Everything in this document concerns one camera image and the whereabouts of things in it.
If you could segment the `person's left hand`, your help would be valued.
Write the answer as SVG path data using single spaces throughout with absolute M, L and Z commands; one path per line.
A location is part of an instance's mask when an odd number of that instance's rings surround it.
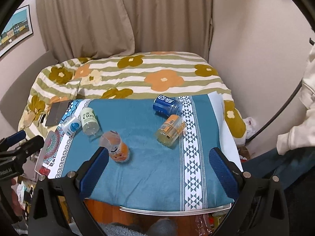
M 23 209 L 18 201 L 18 195 L 16 194 L 16 192 L 14 191 L 13 188 L 11 188 L 11 198 L 12 198 L 12 209 L 14 211 L 14 213 L 17 216 L 22 216 L 23 214 Z

